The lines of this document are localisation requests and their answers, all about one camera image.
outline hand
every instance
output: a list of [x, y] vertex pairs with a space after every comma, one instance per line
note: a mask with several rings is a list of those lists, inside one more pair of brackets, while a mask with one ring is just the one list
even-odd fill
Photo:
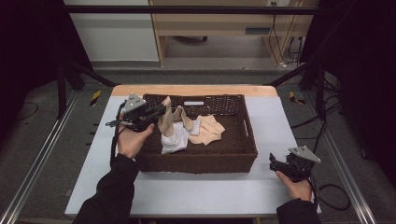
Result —
[[286, 185], [289, 189], [289, 196], [292, 199], [301, 199], [303, 201], [311, 202], [312, 189], [307, 180], [293, 183], [286, 175], [280, 171], [276, 171], [277, 177]]
[[119, 130], [119, 153], [133, 159], [142, 148], [146, 138], [152, 134], [154, 124], [150, 124], [142, 133], [133, 132], [124, 125], [120, 125]]

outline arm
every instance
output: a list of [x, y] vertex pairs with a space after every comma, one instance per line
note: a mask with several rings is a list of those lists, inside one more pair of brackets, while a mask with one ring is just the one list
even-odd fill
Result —
[[306, 180], [293, 183], [281, 172], [276, 171], [278, 178], [288, 187], [293, 199], [276, 209], [280, 224], [319, 224], [317, 210], [311, 203], [312, 189]]
[[120, 126], [119, 154], [111, 170], [97, 184], [97, 191], [81, 206], [74, 224], [127, 224], [134, 198], [134, 180], [139, 169], [132, 160], [152, 134], [151, 124], [142, 133]]
[[111, 171], [98, 182], [96, 194], [84, 202], [73, 223], [128, 223], [138, 172], [134, 161], [117, 155]]

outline brown wicker basket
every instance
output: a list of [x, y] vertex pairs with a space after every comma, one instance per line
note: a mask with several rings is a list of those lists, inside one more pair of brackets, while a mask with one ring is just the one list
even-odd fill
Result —
[[[160, 104], [167, 95], [145, 94], [149, 107]], [[183, 105], [191, 119], [198, 115], [214, 115], [224, 128], [221, 140], [195, 145], [184, 150], [161, 154], [163, 145], [158, 126], [146, 140], [135, 160], [142, 172], [181, 172], [192, 174], [248, 173], [257, 157], [244, 95], [175, 96], [170, 95], [172, 110]], [[202, 105], [186, 105], [200, 102]]]

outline white fabric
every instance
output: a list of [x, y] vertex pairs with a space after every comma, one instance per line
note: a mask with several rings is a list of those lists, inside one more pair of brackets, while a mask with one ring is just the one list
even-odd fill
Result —
[[163, 144], [162, 154], [172, 153], [186, 149], [190, 132], [184, 128], [183, 122], [173, 123], [174, 133], [166, 137], [162, 134], [161, 143]]
[[200, 119], [196, 119], [192, 121], [193, 126], [190, 130], [190, 134], [192, 135], [199, 135], [199, 130], [201, 128], [201, 120]]

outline black sleeve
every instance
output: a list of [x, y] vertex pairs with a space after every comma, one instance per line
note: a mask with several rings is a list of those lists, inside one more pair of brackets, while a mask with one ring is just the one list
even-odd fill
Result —
[[98, 182], [95, 195], [84, 202], [73, 224], [128, 223], [138, 173], [133, 160], [118, 154], [110, 172]]
[[279, 224], [319, 224], [317, 210], [311, 202], [296, 199], [276, 209]]

